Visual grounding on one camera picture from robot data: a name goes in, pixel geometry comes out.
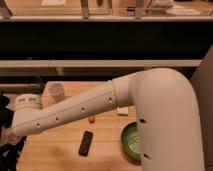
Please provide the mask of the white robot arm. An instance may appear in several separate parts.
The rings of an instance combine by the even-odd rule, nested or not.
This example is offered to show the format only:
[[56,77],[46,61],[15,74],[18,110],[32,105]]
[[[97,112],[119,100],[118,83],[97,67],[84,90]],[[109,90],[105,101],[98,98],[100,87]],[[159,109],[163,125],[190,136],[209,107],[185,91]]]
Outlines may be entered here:
[[20,95],[12,134],[38,134],[127,106],[136,110],[143,171],[205,171],[195,91],[183,74],[170,68],[115,78],[44,109]]

